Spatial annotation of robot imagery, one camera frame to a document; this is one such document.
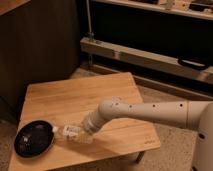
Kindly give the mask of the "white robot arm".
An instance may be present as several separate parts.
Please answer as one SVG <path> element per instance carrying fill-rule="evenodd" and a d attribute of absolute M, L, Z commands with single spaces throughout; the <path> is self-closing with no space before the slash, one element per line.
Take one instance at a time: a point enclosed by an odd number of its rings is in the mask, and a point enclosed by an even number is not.
<path fill-rule="evenodd" d="M 213 101 L 173 101 L 128 104 L 105 100 L 83 120 L 90 135 L 113 119 L 131 118 L 197 132 L 191 171 L 213 171 Z"/>

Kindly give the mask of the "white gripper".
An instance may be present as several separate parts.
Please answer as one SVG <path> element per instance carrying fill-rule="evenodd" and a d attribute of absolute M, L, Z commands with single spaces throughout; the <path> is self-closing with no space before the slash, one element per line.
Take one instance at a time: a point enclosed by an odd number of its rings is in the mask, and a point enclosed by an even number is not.
<path fill-rule="evenodd" d="M 99 130 L 97 126 L 95 126 L 90 118 L 85 118 L 80 124 L 81 130 L 79 133 L 79 141 L 80 142 L 92 142 L 93 135 Z"/>

